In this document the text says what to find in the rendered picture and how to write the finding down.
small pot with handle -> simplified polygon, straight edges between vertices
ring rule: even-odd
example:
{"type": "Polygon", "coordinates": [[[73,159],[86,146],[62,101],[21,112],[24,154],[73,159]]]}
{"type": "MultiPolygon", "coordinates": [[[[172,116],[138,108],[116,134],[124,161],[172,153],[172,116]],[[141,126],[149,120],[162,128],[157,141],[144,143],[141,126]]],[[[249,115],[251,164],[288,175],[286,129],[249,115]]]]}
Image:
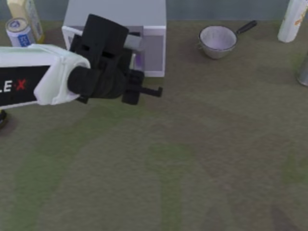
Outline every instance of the small pot with handle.
{"type": "Polygon", "coordinates": [[[228,55],[236,46],[238,36],[257,25],[251,21],[236,32],[226,26],[208,26],[200,31],[200,48],[212,59],[221,59],[228,55]]]}

white box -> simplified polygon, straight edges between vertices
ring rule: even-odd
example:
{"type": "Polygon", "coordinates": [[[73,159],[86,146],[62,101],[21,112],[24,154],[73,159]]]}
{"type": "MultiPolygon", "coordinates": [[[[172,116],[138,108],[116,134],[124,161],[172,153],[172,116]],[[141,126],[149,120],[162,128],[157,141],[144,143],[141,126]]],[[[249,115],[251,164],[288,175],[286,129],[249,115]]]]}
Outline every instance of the white box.
{"type": "Polygon", "coordinates": [[[70,0],[62,27],[66,48],[74,34],[82,34],[89,14],[139,32],[143,50],[136,53],[134,69],[146,77],[164,77],[166,66],[166,0],[70,0]]]}

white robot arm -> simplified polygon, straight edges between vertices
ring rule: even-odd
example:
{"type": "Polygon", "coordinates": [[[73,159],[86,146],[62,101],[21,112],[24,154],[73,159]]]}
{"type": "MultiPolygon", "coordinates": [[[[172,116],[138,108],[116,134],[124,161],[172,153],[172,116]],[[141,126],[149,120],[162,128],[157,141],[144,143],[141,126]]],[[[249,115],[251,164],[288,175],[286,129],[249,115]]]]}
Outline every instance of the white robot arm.
{"type": "Polygon", "coordinates": [[[140,93],[161,97],[162,88],[143,88],[143,72],[131,70],[128,38],[126,27],[90,14],[69,51],[41,44],[0,47],[0,108],[120,96],[136,105],[140,93]]]}

black handle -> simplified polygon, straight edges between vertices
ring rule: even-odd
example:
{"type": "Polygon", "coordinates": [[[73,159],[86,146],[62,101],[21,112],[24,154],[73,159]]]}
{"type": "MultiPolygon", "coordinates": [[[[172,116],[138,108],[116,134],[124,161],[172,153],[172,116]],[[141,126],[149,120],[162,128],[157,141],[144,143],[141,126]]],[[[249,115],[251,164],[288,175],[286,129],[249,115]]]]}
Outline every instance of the black handle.
{"type": "Polygon", "coordinates": [[[241,27],[240,29],[238,29],[236,31],[236,34],[239,35],[239,34],[242,34],[248,30],[250,30],[251,28],[255,27],[257,25],[257,21],[254,20],[254,21],[251,21],[250,23],[247,23],[246,25],[244,25],[243,27],[241,27]]]}

metal can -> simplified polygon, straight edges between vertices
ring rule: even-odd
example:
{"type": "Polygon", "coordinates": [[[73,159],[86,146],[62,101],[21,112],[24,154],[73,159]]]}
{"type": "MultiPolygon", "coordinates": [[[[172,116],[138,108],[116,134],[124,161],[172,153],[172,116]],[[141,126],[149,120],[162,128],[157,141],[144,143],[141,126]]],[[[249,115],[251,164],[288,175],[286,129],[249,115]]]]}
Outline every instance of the metal can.
{"type": "Polygon", "coordinates": [[[35,43],[31,27],[24,18],[13,18],[6,23],[6,32],[13,47],[27,47],[35,43]]]}

